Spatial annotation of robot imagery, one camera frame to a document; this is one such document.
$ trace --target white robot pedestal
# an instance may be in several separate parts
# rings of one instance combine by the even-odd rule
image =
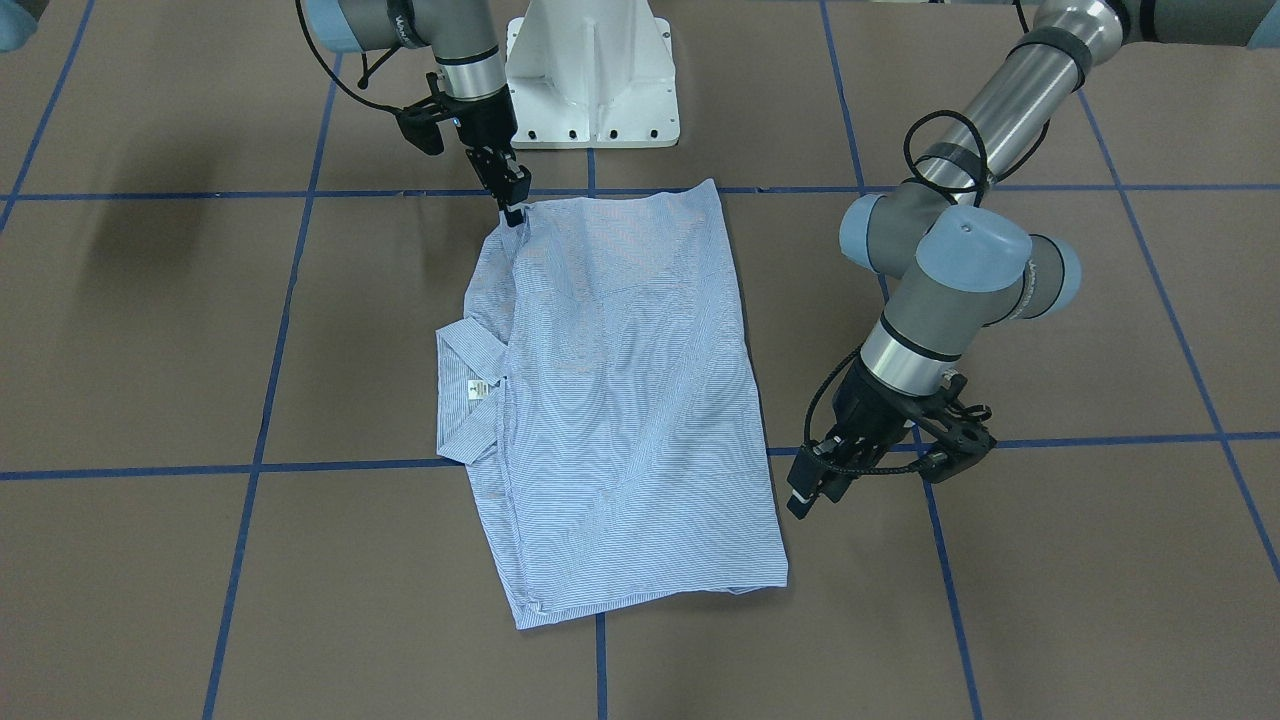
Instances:
[[[507,26],[516,149],[680,140],[671,24],[646,0],[532,0]]]

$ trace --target metal cylinder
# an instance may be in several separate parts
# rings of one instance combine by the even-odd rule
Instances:
[[[468,63],[438,61],[447,92],[458,100],[488,97],[507,86],[507,68],[498,53]]]
[[[1115,55],[1124,37],[1115,10],[1102,0],[1047,0],[1036,14],[1036,27],[1070,32],[1088,47],[1094,65]],[[1050,45],[1018,47],[964,111],[982,135],[993,177],[973,178],[941,158],[923,160],[920,173],[945,187],[970,187],[979,179],[992,182],[1018,161],[1079,82],[1080,70],[1065,51]],[[973,135],[959,123],[952,123],[940,142],[978,152]],[[975,195],[955,193],[954,199],[972,204]]]
[[[915,397],[937,392],[943,375],[955,368],[957,360],[957,357],[920,352],[919,348],[895,338],[883,315],[863,342],[859,354],[876,379]]]
[[[1115,0],[1129,13],[1125,42],[1244,46],[1276,0]]]
[[[333,0],[312,0],[321,3]],[[387,0],[337,0],[365,50],[399,45],[387,13]],[[489,3],[483,0],[413,0],[413,29],[431,44],[436,58],[463,59],[498,46]]]

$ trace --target black cable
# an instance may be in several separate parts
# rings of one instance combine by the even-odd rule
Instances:
[[[800,455],[808,456],[823,469],[836,473],[837,475],[906,475],[909,473],[919,473],[922,469],[933,466],[934,461],[929,460],[929,456],[925,455],[909,465],[899,468],[845,468],[819,457],[818,454],[814,452],[813,448],[818,446],[818,442],[813,439],[813,411],[817,410],[818,404],[822,402],[822,396],[827,393],[827,388],[831,387],[831,383],[840,377],[840,372],[847,368],[849,364],[854,361],[854,357],[858,357],[859,350],[861,350],[861,346],[855,347],[852,352],[836,365],[836,369],[827,375],[827,379],[822,380],[822,384],[818,386],[818,392],[814,393],[813,400],[809,401],[809,410],[804,414],[804,445],[800,446]]]
[[[970,420],[974,423],[986,423],[992,415],[988,405],[961,405],[956,401],[947,405],[947,413],[957,420]]]
[[[982,167],[979,174],[982,178],[974,178],[973,184],[969,187],[947,187],[931,181],[920,172],[919,163],[911,158],[911,140],[915,137],[916,131],[938,118],[951,118],[963,124],[965,129],[969,131],[969,136],[973,137],[974,146],[978,147],[978,161]],[[906,167],[911,170],[911,178],[914,178],[915,182],[940,195],[964,195],[968,192],[975,192],[977,197],[974,199],[974,206],[982,205],[982,197],[987,192],[987,178],[991,177],[991,156],[987,154],[987,143],[982,141],[982,133],[978,132],[978,126],[973,124],[973,120],[966,118],[964,113],[957,113],[955,110],[934,110],[919,120],[915,120],[911,129],[906,131],[906,137],[902,138],[902,156],[906,159]]]
[[[1032,146],[1029,149],[1027,149],[1027,152],[1023,152],[1023,156],[1019,158],[1018,161],[1014,163],[1014,165],[1011,168],[1009,168],[1007,170],[1005,170],[1005,174],[997,177],[996,182],[1005,182],[1014,173],[1016,173],[1018,170],[1020,170],[1021,167],[1027,164],[1027,160],[1032,159],[1032,155],[1034,155],[1036,151],[1039,150],[1041,143],[1044,142],[1046,137],[1048,137],[1048,123],[1050,122],[1051,120],[1044,120],[1044,127],[1041,128],[1039,137],[1036,138],[1036,142],[1033,142]]]
[[[396,47],[392,47],[387,53],[383,53],[383,56],[374,60],[372,65],[369,64],[369,56],[361,53],[360,54],[361,73],[360,73],[360,81],[356,82],[356,87],[358,87],[360,90],[369,90],[369,78],[374,77],[374,73],[376,73],[378,69],[387,63],[387,60],[390,60],[392,55],[394,55],[396,51],[399,50],[401,47],[403,46],[397,45]]]
[[[338,76],[333,72],[332,68],[329,68],[329,64],[324,61],[324,58],[320,56],[320,50],[316,49],[315,40],[311,38],[311,31],[307,28],[307,17],[306,17],[306,14],[302,13],[302,0],[294,0],[293,5],[294,5],[294,8],[298,12],[298,24],[302,27],[302,37],[307,41],[307,47],[311,49],[311,55],[316,59],[316,63],[320,63],[320,67],[324,68],[324,73],[326,76],[329,76],[329,79],[332,79],[334,85],[338,86],[338,90],[346,92],[352,100],[355,100],[356,102],[360,102],[361,105],[364,105],[366,108],[372,108],[374,110],[381,110],[384,113],[390,113],[393,115],[398,115],[401,113],[399,108],[393,108],[390,105],[381,105],[381,104],[366,100],[366,99],[361,97],[360,95],[356,95],[355,92],[352,92],[352,90],[349,87],[347,87],[346,85],[342,83],[340,79],[338,79]]]
[[[1027,13],[1023,12],[1023,0],[1014,0],[1014,8],[1018,10],[1018,22],[1023,26],[1023,32],[1030,32],[1030,26],[1027,24]]]

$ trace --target striped shirt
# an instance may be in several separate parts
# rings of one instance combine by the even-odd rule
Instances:
[[[436,333],[438,451],[467,466],[517,628],[786,585],[710,181],[529,206],[463,315]]]

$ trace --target robotic arm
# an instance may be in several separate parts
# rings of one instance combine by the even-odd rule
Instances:
[[[901,279],[872,332],[827,378],[809,406],[805,443],[787,482],[787,507],[804,518],[819,495],[838,501],[868,474],[919,473],[938,483],[996,446],[982,405],[965,406],[955,364],[983,327],[1048,315],[1071,301],[1080,263],[1064,242],[1024,232],[978,208],[1034,151],[1050,117],[1094,65],[1137,41],[1280,46],[1277,0],[1044,0],[963,114],[925,115],[904,155],[913,177],[886,196],[859,199],[840,228],[841,250],[864,268]],[[955,123],[922,155],[910,141],[927,122]],[[849,366],[822,442],[813,410]],[[877,468],[913,425],[934,438],[902,468]]]
[[[22,47],[47,6],[49,0],[0,0],[0,53]]]
[[[298,13],[301,19],[301,0]],[[426,76],[431,95],[407,108],[376,108],[393,113],[404,138],[428,155],[444,152],[436,123],[453,120],[467,159],[507,224],[524,220],[518,205],[529,197],[532,176],[511,147],[516,110],[488,3],[307,0],[307,14],[320,42],[334,53],[430,46],[440,68],[439,77]]]

